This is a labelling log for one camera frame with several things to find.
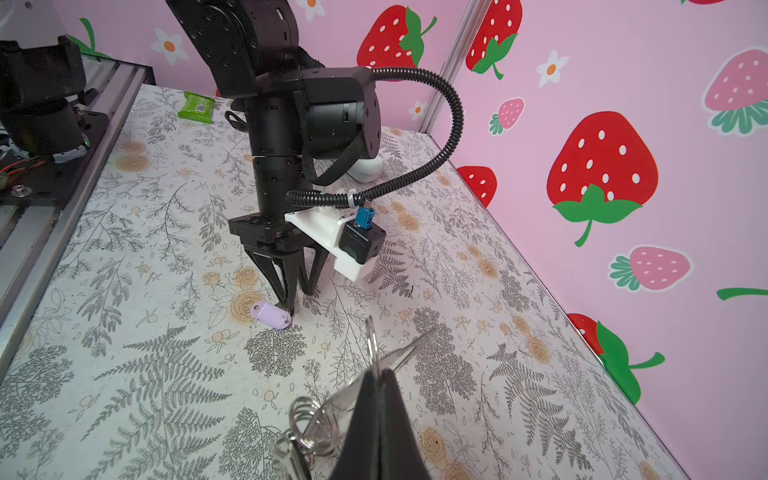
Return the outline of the small pink key cap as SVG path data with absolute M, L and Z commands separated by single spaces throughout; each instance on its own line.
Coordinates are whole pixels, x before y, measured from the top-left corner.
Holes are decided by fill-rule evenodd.
M 254 303 L 250 313 L 255 321 L 275 330 L 285 330 L 293 323 L 292 315 L 287 310 L 266 301 Z

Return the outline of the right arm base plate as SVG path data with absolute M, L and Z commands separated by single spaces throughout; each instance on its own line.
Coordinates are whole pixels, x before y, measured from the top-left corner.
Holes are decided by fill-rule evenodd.
M 86 153 L 65 163 L 48 162 L 28 174 L 14 175 L 10 186 L 1 190 L 1 205 L 63 208 L 85 178 L 86 169 L 93 162 L 108 125 L 109 117 L 104 113 L 83 113 L 80 127 L 89 143 Z

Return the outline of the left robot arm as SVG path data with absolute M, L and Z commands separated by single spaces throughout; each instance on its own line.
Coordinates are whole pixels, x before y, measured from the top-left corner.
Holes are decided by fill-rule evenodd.
M 300 46 L 285 1 L 173 1 L 170 9 L 231 100 L 229 123 L 249 136 L 258 210 L 231 219 L 229 228 L 274 291 L 277 309 L 292 315 L 296 297 L 315 292 L 327 261 L 350 280 L 366 276 L 386 237 L 372 203 L 449 160 L 464 126 L 456 90 L 421 68 L 324 66 Z M 381 81 L 439 92 L 452 115 L 448 140 L 415 170 L 332 193 L 329 186 L 357 162 L 378 154 Z

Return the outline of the aluminium front rail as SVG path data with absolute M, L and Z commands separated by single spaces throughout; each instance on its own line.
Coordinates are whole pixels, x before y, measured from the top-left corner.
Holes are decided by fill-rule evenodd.
M 73 196 L 64 207 L 1 208 L 2 375 L 20 347 L 140 87 L 156 83 L 153 69 L 146 65 L 97 58 L 85 64 L 87 85 L 99 90 L 89 108 L 106 114 L 109 122 Z

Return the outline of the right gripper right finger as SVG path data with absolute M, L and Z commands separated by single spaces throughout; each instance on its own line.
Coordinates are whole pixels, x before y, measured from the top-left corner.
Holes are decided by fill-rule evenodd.
M 400 388 L 392 370 L 382 372 L 381 478 L 429 480 Z

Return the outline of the grey-green oblong object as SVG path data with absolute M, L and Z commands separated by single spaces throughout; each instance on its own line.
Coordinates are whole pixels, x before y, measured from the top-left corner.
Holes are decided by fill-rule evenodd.
M 358 183 L 371 183 L 377 180 L 384 170 L 384 162 L 380 157 L 357 160 L 347 171 L 347 174 Z

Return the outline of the keyring with strap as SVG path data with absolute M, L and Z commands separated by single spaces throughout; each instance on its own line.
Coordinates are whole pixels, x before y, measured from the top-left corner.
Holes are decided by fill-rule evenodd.
M 382 355 L 373 320 L 368 318 L 365 326 L 370 366 L 322 404 L 310 397 L 298 397 L 291 403 L 289 429 L 272 447 L 280 479 L 310 479 L 313 458 L 330 455 L 336 449 L 342 452 L 365 373 L 373 373 L 382 386 L 382 372 L 392 370 L 396 376 L 397 369 L 407 364 L 437 331 L 432 328 L 410 344 Z

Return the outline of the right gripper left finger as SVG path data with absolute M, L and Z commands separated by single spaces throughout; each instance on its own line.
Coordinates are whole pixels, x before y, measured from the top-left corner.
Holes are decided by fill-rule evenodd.
M 331 480 L 379 478 L 384 411 L 382 394 L 381 381 L 373 373 L 366 372 L 342 452 L 330 475 Z

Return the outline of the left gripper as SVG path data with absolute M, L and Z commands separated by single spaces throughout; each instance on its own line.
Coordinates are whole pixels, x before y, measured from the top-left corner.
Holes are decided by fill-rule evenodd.
M 293 315 L 298 283 L 306 296 L 315 294 L 329 256 L 328 245 L 317 239 L 328 239 L 321 230 L 335 220 L 329 207 L 312 207 L 279 216 L 247 214 L 229 219 L 228 226 L 271 286 L 277 306 Z

